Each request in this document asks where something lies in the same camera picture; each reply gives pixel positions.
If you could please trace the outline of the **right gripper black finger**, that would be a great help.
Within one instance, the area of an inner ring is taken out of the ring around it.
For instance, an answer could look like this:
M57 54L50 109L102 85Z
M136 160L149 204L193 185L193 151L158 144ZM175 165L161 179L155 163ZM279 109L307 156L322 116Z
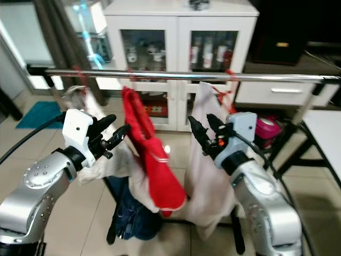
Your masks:
M225 134L225 124L219 117L213 113L209 113L207 114L207 120L215 134Z
M211 139L207 136L207 129L205 129L201 122L196 120L193 116L188 116L190 129L194 138L197 140L201 147L211 146Z

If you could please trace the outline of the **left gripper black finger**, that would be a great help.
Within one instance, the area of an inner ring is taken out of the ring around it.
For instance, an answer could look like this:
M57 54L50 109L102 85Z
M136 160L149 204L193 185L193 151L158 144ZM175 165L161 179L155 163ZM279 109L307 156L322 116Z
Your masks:
M115 114L110 114L94 121L93 132L95 134L104 132L116 119L117 116Z
M110 137L109 140L104 141L105 149L112 150L120 143L122 143L125 139L125 136L129 134L130 129L130 124L125 124L124 126L116 129L115 132L113 132L112 137Z

